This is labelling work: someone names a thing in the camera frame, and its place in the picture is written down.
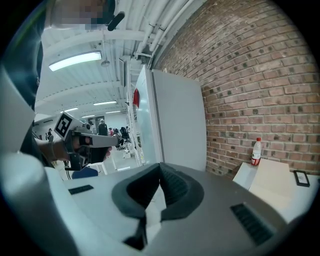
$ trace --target black strip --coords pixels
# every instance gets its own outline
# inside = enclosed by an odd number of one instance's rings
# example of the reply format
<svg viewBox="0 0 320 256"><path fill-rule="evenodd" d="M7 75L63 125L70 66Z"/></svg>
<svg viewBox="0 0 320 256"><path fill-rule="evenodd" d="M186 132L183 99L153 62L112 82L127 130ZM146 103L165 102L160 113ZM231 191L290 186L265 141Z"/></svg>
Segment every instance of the black strip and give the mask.
<svg viewBox="0 0 320 256"><path fill-rule="evenodd" d="M71 189L69 189L69 192L70 192L71 195L74 195L74 194L82 193L82 192L85 192L85 191L88 191L88 190L93 190L93 189L94 189L93 186L85 185L85 186L79 186L79 187L71 188Z"/></svg>
<svg viewBox="0 0 320 256"><path fill-rule="evenodd" d="M65 173L66 173L66 177L68 178L68 180L71 180L69 171L68 171L68 170L65 170Z"/></svg>
<svg viewBox="0 0 320 256"><path fill-rule="evenodd" d="M157 100L157 91L156 91L156 82L155 82L155 75L153 72L151 72L151 79L152 79L152 87L153 87L153 92L154 92L154 102L155 102L155 111L156 111L156 120L157 120L157 125L159 129L159 138L160 138L160 144L163 145L163 140L162 140L162 133L161 133L161 125L160 125L160 115L159 115L159 109L158 109L158 100ZM161 147L161 155L162 155L162 162L165 162L165 152L164 152L164 147Z"/></svg>

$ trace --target white table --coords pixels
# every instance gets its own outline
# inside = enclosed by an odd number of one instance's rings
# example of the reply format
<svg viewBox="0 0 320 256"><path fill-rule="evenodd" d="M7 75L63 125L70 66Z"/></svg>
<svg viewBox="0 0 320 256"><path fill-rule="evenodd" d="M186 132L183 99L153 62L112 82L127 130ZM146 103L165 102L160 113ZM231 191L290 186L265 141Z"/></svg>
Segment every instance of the white table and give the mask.
<svg viewBox="0 0 320 256"><path fill-rule="evenodd" d="M243 188L249 190L257 173L257 169L257 166L252 166L251 164L244 162L235 175L233 181ZM297 184L293 172L290 177L290 182ZM306 213L317 194L320 185L318 179L320 179L320 176L307 175L307 177L310 183L309 187L295 185L292 200L290 201L288 207L275 208L275 210L284 218L287 223Z"/></svg>

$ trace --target brick wall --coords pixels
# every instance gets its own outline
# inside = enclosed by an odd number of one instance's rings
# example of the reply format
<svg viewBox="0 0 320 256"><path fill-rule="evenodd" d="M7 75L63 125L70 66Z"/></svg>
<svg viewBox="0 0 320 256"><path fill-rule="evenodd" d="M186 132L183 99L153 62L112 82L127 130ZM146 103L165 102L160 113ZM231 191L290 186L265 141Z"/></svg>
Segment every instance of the brick wall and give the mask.
<svg viewBox="0 0 320 256"><path fill-rule="evenodd" d="M208 0L155 68L200 82L207 171L232 178L261 137L263 158L320 175L318 68L274 3Z"/></svg>

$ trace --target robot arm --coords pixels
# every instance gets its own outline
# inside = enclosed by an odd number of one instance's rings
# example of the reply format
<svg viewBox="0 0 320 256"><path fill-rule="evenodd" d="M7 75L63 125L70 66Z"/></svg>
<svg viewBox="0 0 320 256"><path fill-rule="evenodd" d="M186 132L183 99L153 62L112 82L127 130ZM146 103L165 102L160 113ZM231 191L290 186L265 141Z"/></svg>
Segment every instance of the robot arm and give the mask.
<svg viewBox="0 0 320 256"><path fill-rule="evenodd" d="M119 145L119 139L92 134L90 124L75 119L62 112L54 131L64 141L70 157L70 171L80 171L87 164L102 162L109 147ZM74 149L73 141L79 137L79 148Z"/></svg>

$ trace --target water bottle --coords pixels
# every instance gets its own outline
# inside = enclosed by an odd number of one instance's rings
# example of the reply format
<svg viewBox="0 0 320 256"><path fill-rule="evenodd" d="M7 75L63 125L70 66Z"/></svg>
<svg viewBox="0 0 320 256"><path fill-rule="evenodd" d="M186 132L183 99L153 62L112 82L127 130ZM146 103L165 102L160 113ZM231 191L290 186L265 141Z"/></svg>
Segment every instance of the water bottle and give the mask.
<svg viewBox="0 0 320 256"><path fill-rule="evenodd" d="M261 150L262 150L261 138L256 138L256 143L254 144L252 158L251 158L251 164L253 166L257 166L259 164L260 158L261 158Z"/></svg>

